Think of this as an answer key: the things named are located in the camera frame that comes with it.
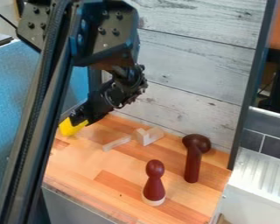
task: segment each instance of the cable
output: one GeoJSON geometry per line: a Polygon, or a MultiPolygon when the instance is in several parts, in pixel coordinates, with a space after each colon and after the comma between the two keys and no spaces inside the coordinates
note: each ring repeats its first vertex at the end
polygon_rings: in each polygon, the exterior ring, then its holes
{"type": "Polygon", "coordinates": [[[5,16],[3,16],[1,13],[0,13],[0,18],[2,18],[3,20],[5,20],[5,22],[7,22],[9,25],[11,25],[14,29],[17,29],[17,27],[16,27],[8,18],[6,18],[5,16]]]}

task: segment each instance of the yellow fingertip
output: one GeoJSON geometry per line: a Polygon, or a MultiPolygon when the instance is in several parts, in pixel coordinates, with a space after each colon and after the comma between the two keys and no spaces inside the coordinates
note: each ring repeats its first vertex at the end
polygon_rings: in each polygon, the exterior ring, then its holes
{"type": "Polygon", "coordinates": [[[72,123],[70,122],[69,117],[65,119],[60,125],[59,125],[59,130],[61,134],[65,137],[70,137],[78,133],[82,128],[84,128],[86,125],[88,125],[88,120],[73,126],[72,123]]]}

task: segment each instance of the game piece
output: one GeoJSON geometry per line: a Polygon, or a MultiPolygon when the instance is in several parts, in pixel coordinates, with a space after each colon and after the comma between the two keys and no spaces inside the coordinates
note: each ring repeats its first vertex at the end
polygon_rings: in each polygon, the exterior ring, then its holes
{"type": "Polygon", "coordinates": [[[130,142],[130,140],[131,140],[130,135],[121,137],[121,138],[119,138],[119,139],[117,139],[113,142],[104,144],[102,146],[102,150],[103,151],[110,151],[111,149],[113,149],[116,146],[119,146],[119,145],[126,144],[126,143],[130,142]]]}
{"type": "Polygon", "coordinates": [[[211,142],[205,136],[193,134],[184,136],[183,144],[187,148],[184,178],[186,182],[196,183],[200,175],[202,153],[210,151],[211,142]]]}
{"type": "Polygon", "coordinates": [[[152,144],[154,142],[156,142],[158,139],[164,137],[164,132],[158,128],[152,128],[149,129],[147,131],[145,131],[144,129],[137,129],[135,131],[135,138],[136,140],[143,146],[152,144]]]}
{"type": "Polygon", "coordinates": [[[165,201],[165,189],[161,180],[165,172],[164,165],[156,159],[146,165],[146,174],[149,176],[143,189],[143,202],[152,207],[160,206],[165,201]]]}

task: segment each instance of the wooden peg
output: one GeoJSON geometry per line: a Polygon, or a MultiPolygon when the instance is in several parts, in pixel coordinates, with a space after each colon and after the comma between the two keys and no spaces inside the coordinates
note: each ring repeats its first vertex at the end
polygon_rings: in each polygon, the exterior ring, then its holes
{"type": "Polygon", "coordinates": [[[184,136],[183,144],[187,148],[184,178],[186,182],[196,183],[200,175],[202,153],[210,151],[211,142],[206,136],[193,134],[184,136]]]}

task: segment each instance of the white panel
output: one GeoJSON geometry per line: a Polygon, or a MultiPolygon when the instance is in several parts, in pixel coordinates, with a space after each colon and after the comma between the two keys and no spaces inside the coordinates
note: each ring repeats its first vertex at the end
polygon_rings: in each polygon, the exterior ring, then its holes
{"type": "Polygon", "coordinates": [[[121,111],[170,130],[205,135],[230,149],[240,107],[150,83],[145,94],[121,111]]]}
{"type": "Polygon", "coordinates": [[[139,63],[149,81],[242,104],[255,50],[139,31],[139,63]]]}
{"type": "Polygon", "coordinates": [[[140,27],[153,31],[256,47],[266,0],[127,0],[140,27]]]}

